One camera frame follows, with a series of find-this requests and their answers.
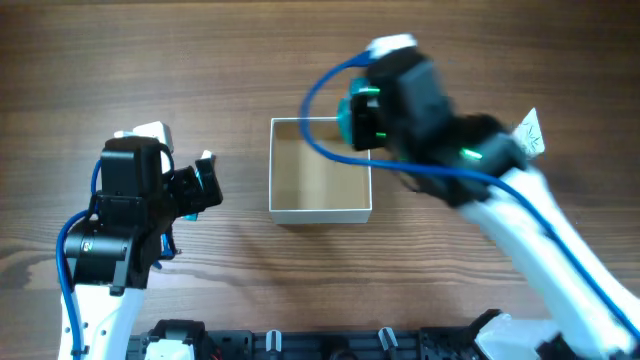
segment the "wooden table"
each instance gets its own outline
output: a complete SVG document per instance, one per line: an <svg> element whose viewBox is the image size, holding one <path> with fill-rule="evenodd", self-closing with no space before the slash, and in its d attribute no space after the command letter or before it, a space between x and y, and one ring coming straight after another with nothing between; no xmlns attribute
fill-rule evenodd
<svg viewBox="0 0 640 360"><path fill-rule="evenodd" d="M225 200L176 222L184 253L151 274L136 332L162 318L263 331L467 324L494 307L545 316L474 226L389 173L374 171L366 225L270 220L269 120L295 116L312 82L373 37L405 31L437 59L460 112L515 124L538 109L547 151L537 165L585 240L639 291L639 10L525 0L0 8L0 357L57 355L57 233L86 208L104 141L158 120L172 127L178 166L205 148L219 156ZM353 75L319 95L314 115L334 114Z"/></svg>

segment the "green led light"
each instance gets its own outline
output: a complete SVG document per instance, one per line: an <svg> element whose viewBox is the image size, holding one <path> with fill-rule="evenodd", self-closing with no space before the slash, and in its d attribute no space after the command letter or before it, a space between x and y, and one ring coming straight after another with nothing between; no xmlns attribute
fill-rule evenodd
<svg viewBox="0 0 640 360"><path fill-rule="evenodd" d="M377 87L373 87L373 86L367 87L367 95L375 96L378 94L380 94L380 89L378 89Z"/></svg>
<svg viewBox="0 0 640 360"><path fill-rule="evenodd" d="M482 154L477 153L473 150L462 148L462 150L460 150L460 153L462 154L462 156L473 159L473 160L482 159Z"/></svg>

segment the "white box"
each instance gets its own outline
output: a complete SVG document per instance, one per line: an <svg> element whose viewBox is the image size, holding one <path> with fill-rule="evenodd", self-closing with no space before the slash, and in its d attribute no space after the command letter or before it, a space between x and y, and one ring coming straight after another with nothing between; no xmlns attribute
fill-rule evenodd
<svg viewBox="0 0 640 360"><path fill-rule="evenodd" d="M345 144L335 118L310 118L315 139L332 152L371 158ZM269 212L276 224L366 223L371 168L326 159L302 138L297 118L271 119Z"/></svg>

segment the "blue cable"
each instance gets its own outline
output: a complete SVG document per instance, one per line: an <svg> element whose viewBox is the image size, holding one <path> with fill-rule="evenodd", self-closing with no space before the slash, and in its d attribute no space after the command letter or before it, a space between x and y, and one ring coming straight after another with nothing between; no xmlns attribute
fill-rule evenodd
<svg viewBox="0 0 640 360"><path fill-rule="evenodd" d="M336 74L341 71L352 67L367 67L371 63L370 54L368 51L360 53L355 57L347 60L346 62L329 70L320 80L318 80L313 87L309 90L305 96L302 104L300 105L300 133L306 142L318 153L322 154L329 160L337 161L348 165L357 166L370 166L372 168L387 169L392 171L402 171L414 174L421 174L426 176L439 176L439 177L454 177L454 178L466 178L475 181L479 181L485 184L493 185L507 194L513 196L518 202L525 208L531 216L536 219L540 226L546 232L546 236L550 238L558 247L562 254L569 260L571 265L576 269L578 274L585 280L587 285L596 293L598 298L605 304L609 311L622 323L622 325L629 331L636 341L636 344L640 344L640 331L635 327L633 322L627 317L627 315L616 305L616 303L605 293L605 291L598 285L595 279L591 276L589 271L582 265L580 260L576 258L571 249L560 239L556 234L553 226L540 214L540 212L527 200L522 194L516 191L502 180L483 174L477 171L456 169L442 166L427 166L418 164L399 163L395 161L385 160L368 160L360 158L352 158L339 154L334 154L322 145L318 144L313 135L311 134L311 125L309 121L311 102L316 93Z"/></svg>
<svg viewBox="0 0 640 360"><path fill-rule="evenodd" d="M96 190L96 186L98 184L98 173L100 172L100 167L102 166L102 160L98 160L96 162L96 166L93 168L93 174L91 174L91 195L95 195L98 190Z"/></svg>
<svg viewBox="0 0 640 360"><path fill-rule="evenodd" d="M91 175L91 195L95 195L97 192L96 186L101 165L102 161L98 160L95 167L93 168L93 174ZM75 354L79 354L82 351L82 349L80 349L80 321L78 320L78 313L76 312L76 307L73 302L73 298L71 297L71 279L69 274L67 273L67 262L64 258L64 242L65 240L67 240L67 235L69 234L69 230L71 230L73 225L87 216L87 214L87 210L82 210L79 213L73 215L71 219L69 219L64 224L62 229L60 229L58 240L56 241L56 268L58 270L58 280L60 281L62 298L64 299L64 304L67 308L67 315L69 316L71 337L73 338L71 350ZM74 355L73 359L80 360L80 355Z"/></svg>

